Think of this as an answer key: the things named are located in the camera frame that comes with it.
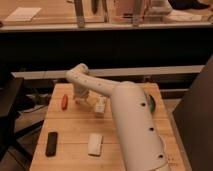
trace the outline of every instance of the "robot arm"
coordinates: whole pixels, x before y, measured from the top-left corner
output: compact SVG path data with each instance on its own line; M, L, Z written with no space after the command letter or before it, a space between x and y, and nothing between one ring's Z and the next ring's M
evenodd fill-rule
M126 170L170 171L143 90L133 82L115 82L85 73L88 68L79 64L66 77L75 86L110 98Z

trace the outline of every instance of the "orange object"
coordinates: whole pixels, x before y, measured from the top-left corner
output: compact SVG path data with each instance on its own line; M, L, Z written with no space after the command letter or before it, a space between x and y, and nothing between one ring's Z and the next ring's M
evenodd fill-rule
M61 100L61 109L66 110L68 105L68 96L67 94L64 94L62 100Z

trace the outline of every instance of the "floor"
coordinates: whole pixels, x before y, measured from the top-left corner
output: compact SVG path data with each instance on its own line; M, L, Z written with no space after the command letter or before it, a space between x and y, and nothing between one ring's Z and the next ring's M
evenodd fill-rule
M165 106L169 114L172 113L175 106L179 103L179 99L164 100ZM31 125L34 122L40 121L44 118L47 110L47 106L36 106L34 109L22 112L22 115L17 119L16 131L21 128ZM29 135L20 139L20 143L33 154L36 142L38 140L40 129L35 130ZM23 156L16 152L13 148L10 148L6 153L3 160L0 162L1 171L28 171L30 162Z

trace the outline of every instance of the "black chair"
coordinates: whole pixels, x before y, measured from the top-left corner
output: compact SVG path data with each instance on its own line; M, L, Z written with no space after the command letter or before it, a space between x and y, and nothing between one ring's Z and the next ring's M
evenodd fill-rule
M30 161L32 154L17 141L20 137L40 127L43 121L14 132L15 120L20 110L34 107L34 102L26 96L23 78L14 78L3 63L0 63L0 161L10 146L14 147Z
M192 170L213 170L213 56L173 115Z

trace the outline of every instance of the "black remote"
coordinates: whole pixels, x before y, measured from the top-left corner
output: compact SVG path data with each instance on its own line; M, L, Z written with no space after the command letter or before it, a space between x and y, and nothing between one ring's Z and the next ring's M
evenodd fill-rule
M57 132L48 133L47 146L46 146L47 157L55 156L57 147L57 138L58 138Z

